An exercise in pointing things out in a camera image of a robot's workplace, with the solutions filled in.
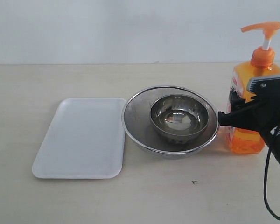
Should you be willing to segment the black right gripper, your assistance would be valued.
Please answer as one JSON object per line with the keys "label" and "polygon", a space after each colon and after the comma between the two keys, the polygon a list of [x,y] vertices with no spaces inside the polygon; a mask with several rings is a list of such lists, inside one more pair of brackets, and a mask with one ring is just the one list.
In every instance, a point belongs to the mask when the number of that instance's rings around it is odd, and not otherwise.
{"label": "black right gripper", "polygon": [[268,146],[280,147],[280,96],[264,100],[245,103],[236,91],[231,91],[230,113],[218,112],[217,115],[220,126],[256,131]]}

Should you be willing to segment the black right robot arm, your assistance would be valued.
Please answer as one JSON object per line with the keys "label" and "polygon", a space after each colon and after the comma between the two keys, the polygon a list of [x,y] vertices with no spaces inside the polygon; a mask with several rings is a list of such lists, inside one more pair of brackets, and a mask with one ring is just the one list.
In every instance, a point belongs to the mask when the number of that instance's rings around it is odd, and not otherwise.
{"label": "black right robot arm", "polygon": [[254,96],[247,103],[236,91],[230,91],[229,101],[231,112],[219,112],[219,124],[258,132],[280,165],[280,95]]}

